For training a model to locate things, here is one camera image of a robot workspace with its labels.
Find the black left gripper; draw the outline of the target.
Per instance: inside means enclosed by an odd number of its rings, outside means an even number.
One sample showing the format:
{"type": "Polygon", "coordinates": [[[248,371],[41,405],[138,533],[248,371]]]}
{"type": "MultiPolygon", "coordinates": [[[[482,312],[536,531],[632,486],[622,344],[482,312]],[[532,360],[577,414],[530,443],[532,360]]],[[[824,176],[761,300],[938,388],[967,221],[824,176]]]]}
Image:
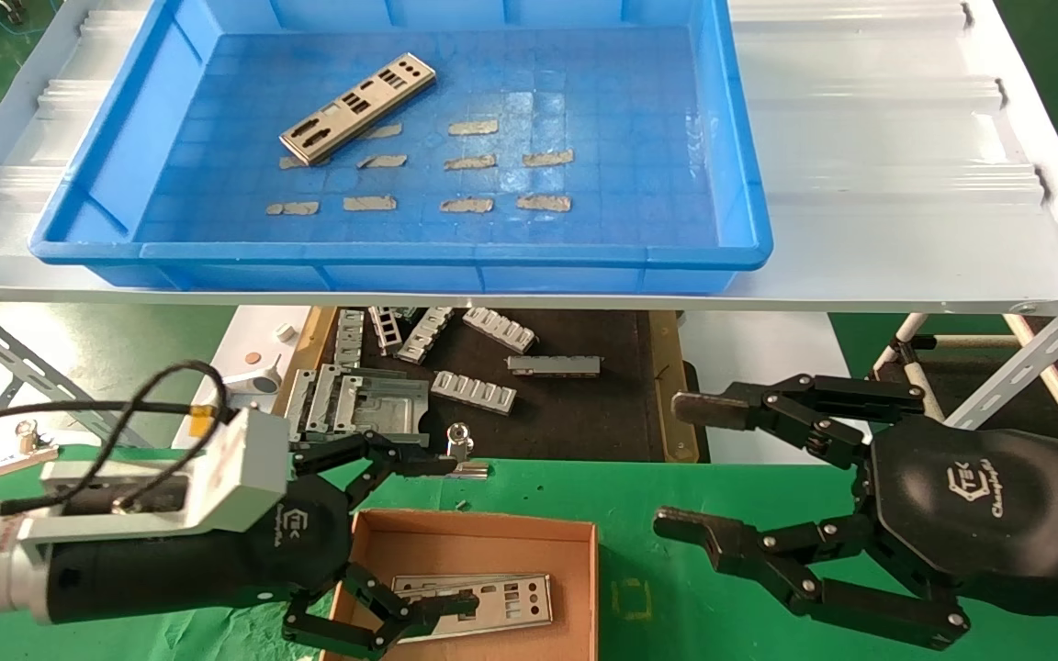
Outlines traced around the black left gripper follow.
{"type": "Polygon", "coordinates": [[[203,608],[289,602],[282,639],[320,650],[389,650],[433,631],[446,616],[474,614],[478,596],[411,601],[349,562],[350,514],[390,476],[448,476],[453,457],[379,432],[324,443],[295,443],[291,481],[277,503],[244,532],[54,545],[48,561],[47,618],[53,624],[203,608]],[[320,473],[368,461],[347,486],[320,473]],[[335,583],[379,619],[369,629],[318,618],[311,601],[335,583]]]}

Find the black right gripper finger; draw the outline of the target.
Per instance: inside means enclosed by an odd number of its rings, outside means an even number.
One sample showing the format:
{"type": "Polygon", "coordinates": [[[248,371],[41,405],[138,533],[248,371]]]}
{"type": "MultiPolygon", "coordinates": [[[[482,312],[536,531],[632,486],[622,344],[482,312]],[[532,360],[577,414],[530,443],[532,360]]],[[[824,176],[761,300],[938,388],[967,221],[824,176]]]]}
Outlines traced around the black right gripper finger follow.
{"type": "Polygon", "coordinates": [[[900,382],[798,374],[773,385],[732,382],[719,394],[673,394],[673,414],[706,428],[768,432],[836,469],[864,461],[863,434],[845,420],[895,424],[924,414],[925,392],[900,382]]]}
{"type": "Polygon", "coordinates": [[[794,616],[931,650],[945,650],[970,631],[955,598],[925,586],[906,596],[811,572],[819,562],[868,551],[873,524],[863,514],[761,531],[752,524],[681,508],[660,507],[654,532],[700,545],[713,570],[759,583],[794,616]]]}

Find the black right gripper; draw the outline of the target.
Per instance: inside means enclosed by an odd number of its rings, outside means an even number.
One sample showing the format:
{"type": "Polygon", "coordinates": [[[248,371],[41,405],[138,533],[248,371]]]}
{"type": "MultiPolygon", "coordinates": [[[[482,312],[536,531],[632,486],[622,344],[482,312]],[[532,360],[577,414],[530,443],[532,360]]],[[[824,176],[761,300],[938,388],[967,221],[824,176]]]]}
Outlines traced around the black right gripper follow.
{"type": "Polygon", "coordinates": [[[1058,618],[1058,439],[910,418],[861,476],[869,556],[908,590],[1058,618]]]}

